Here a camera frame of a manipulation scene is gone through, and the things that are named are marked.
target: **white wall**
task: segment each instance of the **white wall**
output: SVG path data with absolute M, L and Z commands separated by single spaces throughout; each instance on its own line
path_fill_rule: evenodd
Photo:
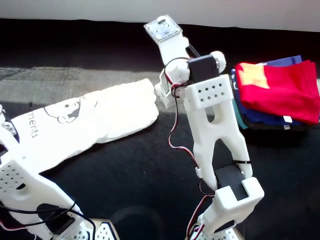
M 0 0 L 0 18 L 150 22 L 320 32 L 320 0 Z

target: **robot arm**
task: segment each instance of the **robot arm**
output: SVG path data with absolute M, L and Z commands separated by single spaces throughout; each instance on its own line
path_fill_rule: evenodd
M 21 223 L 17 229 L 27 229 L 43 240 L 98 240 L 107 235 L 113 240 L 112 229 L 107 223 L 103 223 L 95 234 L 96 227 L 85 225 L 84 216 L 75 202 L 55 183 L 26 164 L 28 156 L 5 120 L 1 109 L 0 145 L 6 153 L 0 158 L 0 201 L 1 207 Z
M 165 65 L 166 79 L 161 79 L 155 86 L 164 105 L 168 108 L 175 103 L 170 91 L 173 84 L 191 82 L 179 89 L 179 96 L 183 98 L 194 141 L 193 152 L 198 164 L 195 170 L 197 176 L 215 191 L 212 204 L 198 218 L 204 234 L 201 236 L 206 239 L 229 238 L 231 231 L 228 229 L 248 217 L 263 198 L 264 191 L 258 180 L 252 177 L 246 142 L 239 131 L 232 105 L 229 76 L 219 74 L 225 69 L 226 60 L 218 51 L 189 59 L 186 55 L 188 40 L 167 15 L 146 24 L 145 29 L 157 43 Z M 211 122 L 207 118 L 207 108 L 214 112 Z M 212 161 L 218 139 L 231 151 L 233 162 L 214 170 Z

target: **cable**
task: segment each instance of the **cable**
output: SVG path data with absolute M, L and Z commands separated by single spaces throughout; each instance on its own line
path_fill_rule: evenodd
M 71 209 L 68 212 L 80 216 L 81 218 L 83 218 L 84 220 L 87 220 L 92 225 L 92 240 L 95 240 L 95 238 L 96 238 L 96 225 L 95 225 L 94 221 L 92 221 L 90 218 L 84 216 L 82 213 L 77 212 L 75 210 Z
M 27 229 L 26 227 L 6 227 L 1 221 L 0 221 L 0 226 L 1 226 L 4 230 L 9 231 L 9 232 Z
M 201 57 L 201 55 L 199 54 L 199 52 L 194 48 L 194 46 L 192 46 L 191 44 L 189 44 L 188 48 L 191 50 L 191 52 L 193 53 L 193 55 L 196 58 Z
M 49 221 L 52 221 L 58 217 L 60 217 L 61 215 L 65 214 L 65 213 L 73 213 L 76 214 L 78 216 L 80 216 L 81 218 L 83 218 L 84 220 L 88 221 L 90 224 L 92 224 L 92 240 L 95 240 L 96 237 L 96 225 L 95 223 L 88 217 L 84 216 L 82 213 L 77 212 L 75 210 L 73 210 L 74 206 L 76 205 L 76 201 L 73 201 L 73 204 L 71 207 L 69 207 L 68 209 L 62 211 L 61 213 L 59 213 L 56 216 L 53 217 L 48 217 L 47 219 L 43 220 L 43 221 L 39 221 L 39 222 L 34 222 L 34 223 L 29 223 L 29 224 L 22 224 L 19 227 L 13 227 L 13 228 L 8 228 L 6 226 L 4 226 L 4 224 L 0 221 L 0 226 L 6 230 L 6 231 L 18 231 L 18 230 L 24 230 L 27 227 L 31 227 L 31 226 L 36 226 L 36 225 L 40 225 L 40 224 L 45 224 Z M 38 214 L 38 213 L 52 213 L 52 212 L 57 212 L 57 211 L 61 211 L 63 208 L 58 207 L 58 208 L 54 208 L 54 209 L 48 209 L 48 210 L 36 210 L 36 211 L 28 211 L 28 210 L 21 210 L 21 209 L 15 209 L 15 208 L 11 208 L 11 207 L 6 207 L 1 205 L 0 206 L 3 209 L 7 209 L 9 212 L 14 212 L 14 213 L 20 213 L 20 214 Z
M 63 208 L 57 207 L 57 208 L 53 208 L 53 209 L 29 211 L 29 210 L 21 210 L 21 209 L 16 209 L 16 208 L 11 208 L 8 206 L 0 205 L 0 209 L 5 209 L 9 212 L 18 213 L 18 214 L 42 214 L 42 213 L 52 213 L 52 212 L 60 211 Z
M 196 239 L 199 237 L 199 235 L 200 235 L 200 233 L 202 232 L 202 230 L 204 229 L 204 227 L 205 227 L 205 225 L 204 225 L 204 224 L 201 224 L 201 226 L 200 226 L 200 227 L 197 229 L 197 231 L 196 231 L 195 237 L 192 238 L 191 240 L 196 240 Z
M 171 87 L 171 93 L 173 93 L 173 97 L 174 97 L 174 101 L 175 101 L 175 119 L 174 119 L 173 127 L 172 127 L 171 131 L 168 134 L 168 144 L 173 149 L 180 149 L 180 150 L 185 151 L 192 158 L 192 160 L 195 163 L 195 165 L 197 167 L 199 167 L 198 162 L 197 162 L 194 154 L 187 147 L 185 147 L 185 146 L 174 146 L 171 143 L 171 135 L 176 130 L 176 128 L 178 126 L 178 122 L 179 122 L 179 110 L 178 110 L 178 102 L 177 102 L 177 89 L 181 88 L 181 87 L 185 87 L 185 86 L 187 86 L 189 84 L 190 84 L 190 82 L 174 83 L 174 85 L 172 85 L 172 87 Z
M 188 223 L 188 226 L 187 226 L 187 228 L 186 228 L 186 239 L 187 239 L 187 240 L 190 240 L 190 232 L 191 232 L 192 224 L 193 224 L 193 222 L 195 221 L 195 218 L 196 218 L 196 215 L 197 215 L 197 213 L 198 213 L 198 211 L 199 211 L 199 208 L 202 206 L 202 204 L 204 204 L 205 200 L 206 200 L 207 198 L 209 198 L 209 197 L 211 197 L 211 196 L 209 196 L 209 195 L 204 195 L 203 198 L 201 199 L 201 201 L 199 202 L 198 206 L 196 206 L 196 208 L 195 208 L 195 210 L 194 210 L 194 212 L 193 212 L 193 214 L 192 214 L 192 216 L 191 216 L 191 218 L 190 218 L 190 221 L 189 221 L 189 223 Z
M 2 222 L 1 226 L 5 227 L 6 229 L 12 230 L 12 231 L 16 231 L 16 230 L 22 230 L 25 229 L 26 227 L 31 227 L 31 226 L 36 226 L 36 225 L 41 225 L 41 224 L 46 224 L 54 219 L 57 219 L 58 217 L 62 216 L 63 214 L 69 212 L 70 210 L 72 210 L 72 208 L 74 208 L 74 206 L 76 205 L 76 202 L 73 201 L 73 204 L 71 207 L 69 207 L 68 209 L 62 211 L 61 213 L 59 213 L 56 216 L 50 216 L 47 217 L 45 220 L 43 221 L 38 221 L 38 222 L 34 222 L 34 223 L 28 223 L 28 224 L 22 224 L 19 227 L 15 227 L 15 228 L 6 228 Z M 11 207 L 6 207 L 6 206 L 1 206 L 1 208 L 8 210 L 9 212 L 14 212 L 14 213 L 19 213 L 19 214 L 39 214 L 39 213 L 54 213 L 54 212 L 58 212 L 63 210 L 64 208 L 61 207 L 57 207 L 55 209 L 48 209 L 48 210 L 36 210 L 36 211 L 28 211 L 28 210 L 21 210 L 21 209 L 15 209 L 15 208 L 11 208 Z
M 201 188 L 201 182 L 202 182 L 202 178 L 200 178 L 199 180 L 199 185 L 198 185 L 198 188 L 199 188 L 199 191 L 203 194 L 203 195 L 207 195 L 207 196 L 210 196 L 210 197 L 214 197 L 215 196 L 215 192 L 212 192 L 212 193 L 207 193 L 207 192 L 204 192 Z
M 189 60 L 188 57 L 176 57 L 176 58 L 174 58 L 174 59 L 171 59 L 171 60 L 164 66 L 164 68 L 163 68 L 163 72 L 164 72 L 165 78 L 166 78 L 166 80 L 168 81 L 168 83 L 170 83 L 170 84 L 173 84 L 173 82 L 172 82 L 171 78 L 169 77 L 169 75 L 167 74 L 166 68 L 167 68 L 167 66 L 168 66 L 170 63 L 172 63 L 173 61 L 178 60 L 178 59 Z

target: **perforated plate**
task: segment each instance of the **perforated plate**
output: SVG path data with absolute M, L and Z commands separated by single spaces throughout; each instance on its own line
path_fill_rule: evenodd
M 116 235 L 113 232 L 112 228 L 109 226 L 109 224 L 102 223 L 98 230 L 95 233 L 95 239 L 96 240 L 117 240 Z
M 185 97 L 194 109 L 204 109 L 233 99 L 233 92 L 227 74 L 189 85 Z
M 144 28 L 156 43 L 182 33 L 182 29 L 168 15 L 158 17 Z
M 23 184 L 24 177 L 19 172 L 19 168 L 14 166 L 14 163 L 0 167 L 0 196 L 10 193 L 10 191 L 22 189 Z
M 207 237 L 201 233 L 196 240 L 240 240 L 233 228 L 230 228 L 224 232 L 220 232 L 218 235 L 219 236 Z

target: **black wire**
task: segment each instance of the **black wire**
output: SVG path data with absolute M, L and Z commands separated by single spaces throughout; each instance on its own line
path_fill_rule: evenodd
M 57 211 L 62 210 L 63 208 L 56 207 L 56 208 L 53 208 L 53 209 L 28 211 L 28 210 L 21 210 L 21 209 L 16 209 L 16 208 L 11 208 L 11 207 L 8 207 L 8 206 L 0 205 L 0 209 L 5 209 L 5 210 L 7 210 L 9 212 L 18 213 L 18 214 L 43 214 L 43 213 L 57 212 Z
M 195 56 L 196 58 L 201 57 L 201 55 L 200 55 L 199 52 L 195 49 L 194 46 L 192 46 L 191 44 L 189 44 L 189 47 L 188 47 L 188 48 L 191 50 L 191 52 L 194 54 L 194 56 Z
M 68 212 L 76 214 L 78 216 L 80 216 L 81 218 L 83 218 L 84 220 L 87 220 L 91 225 L 92 225 L 92 240 L 95 240 L 96 238 L 96 225 L 94 223 L 94 221 L 92 221 L 90 218 L 86 217 L 85 215 L 83 215 L 80 212 L 77 212 L 75 210 L 69 210 Z
M 63 214 L 66 214 L 68 212 L 76 214 L 78 216 L 80 216 L 81 218 L 83 218 L 84 220 L 88 221 L 90 224 L 92 224 L 92 240 L 95 240 L 96 237 L 96 225 L 95 223 L 88 217 L 84 216 L 82 213 L 77 212 L 75 210 L 73 210 L 74 206 L 76 205 L 76 201 L 73 200 L 73 204 L 71 207 L 65 209 L 64 211 L 62 211 L 61 213 L 59 213 L 56 216 L 52 216 L 52 217 L 48 217 L 43 221 L 39 221 L 39 222 L 34 222 L 34 223 L 28 223 L 28 224 L 22 224 L 17 228 L 26 228 L 26 227 L 31 227 L 31 226 L 36 226 L 36 225 L 41 225 L 41 224 L 45 224 L 48 223 L 54 219 L 57 219 L 58 217 L 62 216 Z M 11 208 L 11 207 L 7 207 L 7 206 L 3 206 L 0 205 L 0 208 L 2 209 L 6 209 L 9 212 L 14 212 L 14 213 L 19 213 L 19 214 L 39 214 L 39 213 L 53 213 L 53 212 L 57 212 L 57 211 L 61 211 L 64 208 L 61 207 L 57 207 L 54 209 L 47 209 L 47 210 L 36 210 L 36 211 L 28 211 L 28 210 L 21 210 L 21 209 L 15 209 L 15 208 Z
M 203 195 L 208 195 L 208 196 L 214 196 L 215 195 L 215 192 L 212 192 L 212 193 L 207 193 L 207 192 L 204 192 L 203 190 L 202 190 L 202 188 L 201 188 L 201 182 L 202 182 L 203 180 L 200 178 L 200 180 L 199 180 L 199 185 L 198 185 L 198 188 L 199 188 L 199 191 L 203 194 Z
M 66 214 L 67 212 L 70 212 L 72 210 L 72 208 L 76 205 L 76 202 L 74 201 L 72 206 L 69 207 L 68 209 L 62 211 L 61 213 L 59 213 L 58 215 L 56 216 L 50 216 L 50 217 L 47 217 L 45 220 L 43 221 L 38 221 L 38 222 L 34 222 L 34 223 L 28 223 L 28 224 L 22 224 L 21 227 L 22 228 L 26 228 L 26 227 L 31 227 L 31 226 L 36 226 L 36 225 L 41 225 L 41 224 L 46 224 L 54 219 L 57 219 L 59 217 L 61 217 L 62 215 Z
M 173 94 L 173 97 L 174 97 L 174 101 L 175 101 L 175 113 L 176 113 L 176 124 L 175 124 L 175 128 L 173 128 L 169 134 L 168 134 L 168 137 L 170 137 L 172 135 L 172 133 L 174 132 L 174 130 L 176 130 L 177 126 L 178 126 L 178 121 L 179 121 L 179 109 L 178 109 L 178 102 L 177 102 L 177 89 L 178 88 L 182 88 L 182 87 L 185 87 L 185 86 L 188 86 L 190 85 L 191 82 L 190 81 L 187 81 L 185 83 L 182 83 L 181 85 L 179 86 L 176 86 L 174 87 L 173 89 L 171 89 L 171 94 Z
M 181 56 L 181 57 L 176 57 L 176 58 L 171 59 L 171 60 L 164 66 L 164 69 L 163 69 L 164 76 L 165 76 L 165 79 L 166 79 L 167 81 L 168 81 L 168 78 L 167 78 L 166 68 L 167 68 L 167 66 L 168 66 L 170 63 L 172 63 L 173 61 L 178 60 L 178 59 L 186 59 L 186 60 L 189 60 L 188 57 L 183 57 L 183 56 Z

